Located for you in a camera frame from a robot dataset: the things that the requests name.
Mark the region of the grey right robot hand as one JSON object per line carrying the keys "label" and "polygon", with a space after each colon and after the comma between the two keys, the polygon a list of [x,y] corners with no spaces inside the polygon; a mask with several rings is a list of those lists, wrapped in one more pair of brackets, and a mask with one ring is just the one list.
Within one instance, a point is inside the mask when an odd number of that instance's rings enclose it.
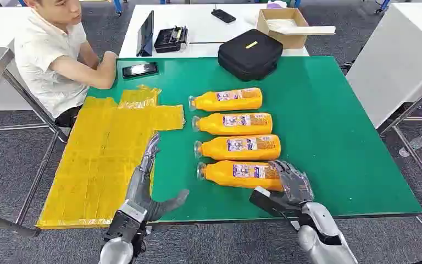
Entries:
{"label": "grey right robot hand", "polygon": [[283,189],[281,193],[272,193],[276,201],[293,206],[313,201],[314,193],[305,172],[279,159],[271,160],[269,164],[278,172]]}

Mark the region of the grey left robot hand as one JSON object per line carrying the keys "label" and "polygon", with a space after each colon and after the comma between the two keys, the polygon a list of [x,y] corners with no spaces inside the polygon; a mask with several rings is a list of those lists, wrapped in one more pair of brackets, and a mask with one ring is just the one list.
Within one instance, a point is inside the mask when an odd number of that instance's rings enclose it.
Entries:
{"label": "grey left robot hand", "polygon": [[126,200],[129,205],[137,204],[147,211],[144,218],[146,222],[157,221],[165,214],[179,208],[185,203],[189,195],[189,190],[184,189],[175,197],[163,202],[154,201],[151,198],[151,172],[156,154],[159,151],[159,140],[159,134],[154,133],[146,146],[140,164],[135,168],[131,176],[126,192]]}

